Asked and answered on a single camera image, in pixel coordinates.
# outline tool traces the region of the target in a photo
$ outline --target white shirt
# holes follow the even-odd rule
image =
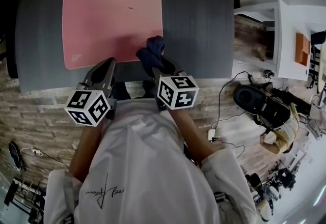
[[[54,223],[254,223],[255,205],[235,155],[220,150],[199,169],[153,99],[118,103],[84,183],[49,175],[44,220]]]

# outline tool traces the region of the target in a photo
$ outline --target plug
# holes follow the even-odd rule
[[[215,129],[209,129],[207,138],[209,141],[212,141],[212,139],[215,137]]]

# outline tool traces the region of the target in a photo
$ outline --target white desk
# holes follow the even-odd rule
[[[272,61],[261,61],[241,54],[235,54],[234,59],[245,63],[269,69],[275,77],[307,80],[310,59],[307,66],[295,62],[295,34],[304,34],[310,40],[310,30],[304,22],[293,17],[291,6],[282,0],[274,3],[256,4],[234,10],[234,15],[244,14],[260,21],[275,22],[274,56]]]

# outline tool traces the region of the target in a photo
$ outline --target dark blue cloth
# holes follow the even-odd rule
[[[136,52],[136,56],[141,61],[145,72],[152,78],[154,77],[152,68],[164,67],[161,61],[164,47],[165,44],[163,37],[156,36],[154,38],[148,38],[146,47],[143,47]]]

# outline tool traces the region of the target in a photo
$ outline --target table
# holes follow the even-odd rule
[[[22,91],[71,87],[89,68],[68,70],[62,47],[63,0],[20,0],[16,61]],[[230,77],[233,0],[162,0],[165,55],[194,78]],[[148,79],[140,62],[120,63],[117,81]]]
[[[310,59],[306,66],[296,63],[295,36],[302,33],[310,40],[310,31],[304,22],[294,18],[291,6],[282,0],[277,2],[256,4],[234,10],[234,15],[244,14],[261,21],[273,21],[275,23],[274,56],[272,61],[261,61],[244,55],[235,54],[234,58],[245,63],[252,64],[275,73],[275,77],[307,80],[310,67]]]

